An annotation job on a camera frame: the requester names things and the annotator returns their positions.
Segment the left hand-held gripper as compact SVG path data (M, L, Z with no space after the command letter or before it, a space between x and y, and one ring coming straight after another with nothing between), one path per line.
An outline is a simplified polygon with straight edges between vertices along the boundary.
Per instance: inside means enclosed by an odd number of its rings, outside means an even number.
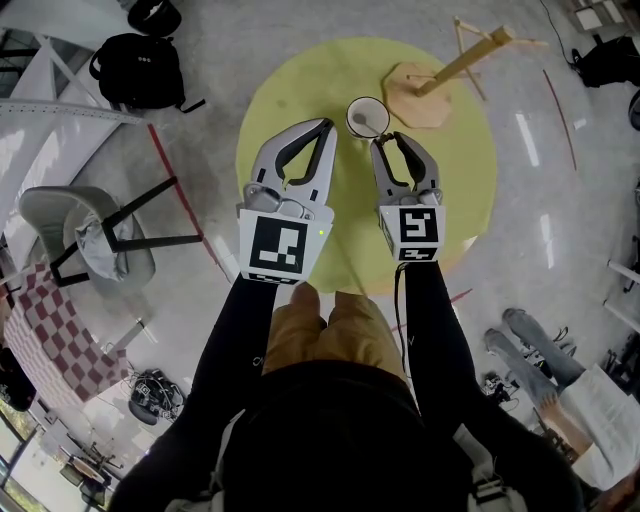
M305 175L286 181L284 167L311 142ZM262 145L238 209L244 278L283 285L308 280L333 228L327 201L336 147L328 118L294 124Z

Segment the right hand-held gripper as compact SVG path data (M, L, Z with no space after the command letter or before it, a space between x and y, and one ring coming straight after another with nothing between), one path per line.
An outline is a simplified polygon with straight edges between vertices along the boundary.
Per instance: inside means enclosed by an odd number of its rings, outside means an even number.
M409 184L395 179L383 144L375 139L370 154L379 196L398 196L378 205L379 227L396 262L435 262L444 247L446 229L439 167L416 140L398 131L393 135L414 182L414 192L399 196L409 191Z

